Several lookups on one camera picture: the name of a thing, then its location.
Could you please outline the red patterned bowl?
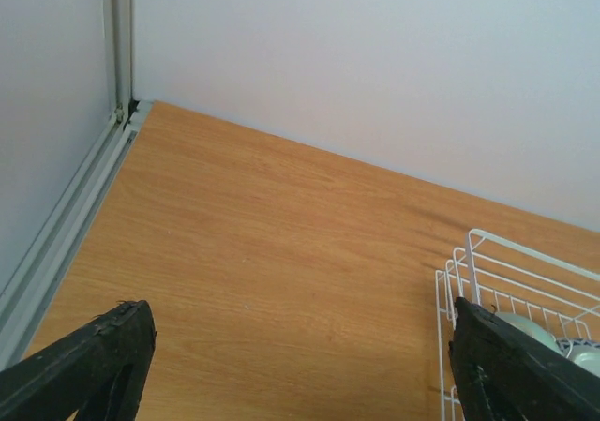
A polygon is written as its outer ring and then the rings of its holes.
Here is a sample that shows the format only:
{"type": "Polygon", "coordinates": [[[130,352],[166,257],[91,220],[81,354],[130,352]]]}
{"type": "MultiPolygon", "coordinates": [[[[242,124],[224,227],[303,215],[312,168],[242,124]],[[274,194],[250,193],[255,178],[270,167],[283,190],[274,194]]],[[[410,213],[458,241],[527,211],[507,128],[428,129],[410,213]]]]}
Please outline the red patterned bowl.
{"type": "Polygon", "coordinates": [[[563,356],[576,365],[600,376],[600,344],[585,338],[558,338],[557,346],[563,356]]]}

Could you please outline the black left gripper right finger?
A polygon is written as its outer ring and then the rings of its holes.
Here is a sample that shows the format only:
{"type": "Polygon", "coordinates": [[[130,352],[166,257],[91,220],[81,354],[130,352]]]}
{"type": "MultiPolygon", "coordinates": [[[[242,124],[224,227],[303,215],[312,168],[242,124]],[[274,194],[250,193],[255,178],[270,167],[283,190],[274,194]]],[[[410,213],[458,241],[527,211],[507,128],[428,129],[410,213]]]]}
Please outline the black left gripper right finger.
{"type": "Polygon", "coordinates": [[[498,315],[455,299],[450,365],[466,420],[597,420],[599,378],[498,315]]]}

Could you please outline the aluminium frame post left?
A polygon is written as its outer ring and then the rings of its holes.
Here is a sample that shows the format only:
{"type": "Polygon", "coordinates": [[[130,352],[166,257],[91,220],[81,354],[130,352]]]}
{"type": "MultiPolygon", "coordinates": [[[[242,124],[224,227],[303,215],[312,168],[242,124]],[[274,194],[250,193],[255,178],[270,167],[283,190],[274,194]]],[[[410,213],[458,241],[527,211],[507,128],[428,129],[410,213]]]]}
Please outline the aluminium frame post left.
{"type": "Polygon", "coordinates": [[[1,365],[27,351],[148,112],[132,0],[1,0],[1,365]]]}

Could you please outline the celadon green ceramic bowl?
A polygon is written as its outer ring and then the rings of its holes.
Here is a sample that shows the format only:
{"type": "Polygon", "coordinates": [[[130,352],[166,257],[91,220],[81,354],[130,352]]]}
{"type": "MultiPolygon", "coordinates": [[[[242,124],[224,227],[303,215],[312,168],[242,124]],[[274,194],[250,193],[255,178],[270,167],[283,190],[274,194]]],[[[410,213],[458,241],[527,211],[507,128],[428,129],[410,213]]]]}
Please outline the celadon green ceramic bowl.
{"type": "Polygon", "coordinates": [[[495,315],[516,329],[547,346],[555,353],[562,354],[555,337],[531,319],[516,313],[496,312],[495,315]]]}

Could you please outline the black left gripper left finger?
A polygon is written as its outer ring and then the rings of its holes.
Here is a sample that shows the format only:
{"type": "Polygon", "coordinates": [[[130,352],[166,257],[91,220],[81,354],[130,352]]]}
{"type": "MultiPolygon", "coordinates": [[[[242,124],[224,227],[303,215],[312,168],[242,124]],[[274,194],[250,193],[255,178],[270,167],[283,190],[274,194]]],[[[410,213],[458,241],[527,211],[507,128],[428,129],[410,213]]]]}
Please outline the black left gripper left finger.
{"type": "Polygon", "coordinates": [[[156,349],[147,301],[126,301],[1,372],[3,420],[133,420],[156,349]]]}

